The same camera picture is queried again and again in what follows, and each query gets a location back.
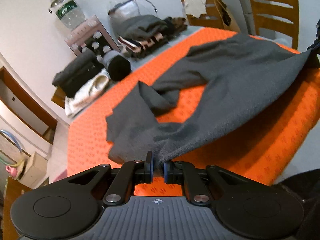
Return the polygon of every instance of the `white folded garment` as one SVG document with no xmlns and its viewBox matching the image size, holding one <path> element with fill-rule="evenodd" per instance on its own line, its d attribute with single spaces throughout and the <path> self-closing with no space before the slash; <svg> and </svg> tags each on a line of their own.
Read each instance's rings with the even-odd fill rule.
<svg viewBox="0 0 320 240">
<path fill-rule="evenodd" d="M 184 0 L 184 10 L 186 14 L 199 18 L 201 14 L 207 14 L 205 9 L 206 0 Z"/>
<path fill-rule="evenodd" d="M 105 68 L 101 70 L 94 78 L 84 84 L 75 94 L 74 98 L 65 99 L 64 109 L 67 117 L 72 118 L 82 109 L 88 106 L 104 90 L 109 82 L 109 74 Z"/>
</svg>

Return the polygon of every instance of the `crosshair logo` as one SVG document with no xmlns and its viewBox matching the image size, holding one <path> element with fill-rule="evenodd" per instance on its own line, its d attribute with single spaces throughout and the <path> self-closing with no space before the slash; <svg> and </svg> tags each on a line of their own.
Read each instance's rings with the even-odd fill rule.
<svg viewBox="0 0 320 240">
<path fill-rule="evenodd" d="M 155 199 L 153 202 L 159 205 L 159 204 L 161 204 L 163 201 L 162 201 L 161 199 L 157 198 L 157 199 Z"/>
</svg>

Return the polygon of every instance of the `chair backrest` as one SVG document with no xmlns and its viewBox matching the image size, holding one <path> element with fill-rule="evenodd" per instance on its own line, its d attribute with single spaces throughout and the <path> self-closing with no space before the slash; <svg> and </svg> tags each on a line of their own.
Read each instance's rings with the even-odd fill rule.
<svg viewBox="0 0 320 240">
<path fill-rule="evenodd" d="M 188 22 L 191 26 L 204 26 L 211 28 L 223 29 L 223 22 L 221 16 L 218 12 L 217 7 L 215 6 L 214 0 L 206 0 L 206 11 L 207 14 L 202 14 L 199 18 L 194 17 L 193 15 L 188 15 Z"/>
<path fill-rule="evenodd" d="M 259 28 L 265 28 L 277 31 L 292 37 L 292 48 L 298 48 L 299 38 L 299 0 L 266 0 L 284 3 L 292 8 L 275 4 L 259 2 L 259 0 L 250 0 L 256 35 L 259 35 Z M 284 22 L 274 18 L 263 16 L 278 16 L 288 19 L 292 23 Z"/>
</svg>

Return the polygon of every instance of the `orange table surface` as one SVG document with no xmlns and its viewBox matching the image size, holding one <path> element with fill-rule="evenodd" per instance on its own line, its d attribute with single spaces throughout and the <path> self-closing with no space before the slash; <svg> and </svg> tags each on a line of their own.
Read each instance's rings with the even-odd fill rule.
<svg viewBox="0 0 320 240">
<path fill-rule="evenodd" d="M 203 28 L 130 74 L 111 88 L 84 113 L 69 129 L 68 176 L 101 163 L 113 168 L 121 165 L 109 160 L 112 143 L 106 141 L 105 117 L 140 80 L 152 85 L 189 48 L 203 43 L 227 39 L 234 32 Z M 294 49 L 286 48 L 293 53 Z M 184 122 L 196 109 L 205 86 L 184 89 L 178 105 L 159 122 Z M 316 124 L 320 116 L 320 70 L 304 68 L 291 87 L 271 106 L 228 135 L 175 160 L 192 162 L 197 168 L 215 164 L 255 181 L 270 185 L 281 174 Z M 150 185 L 137 185 L 135 195 L 181 195 L 178 185 L 166 185 L 154 178 Z"/>
</svg>

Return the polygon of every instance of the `green label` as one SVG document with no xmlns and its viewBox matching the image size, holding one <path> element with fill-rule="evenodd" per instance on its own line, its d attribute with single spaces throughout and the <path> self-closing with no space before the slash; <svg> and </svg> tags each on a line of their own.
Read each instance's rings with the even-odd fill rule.
<svg viewBox="0 0 320 240">
<path fill-rule="evenodd" d="M 76 8 L 78 5 L 76 4 L 75 0 L 71 0 L 64 4 L 58 11 L 56 11 L 56 15 L 61 20 L 68 12 L 72 9 Z"/>
</svg>

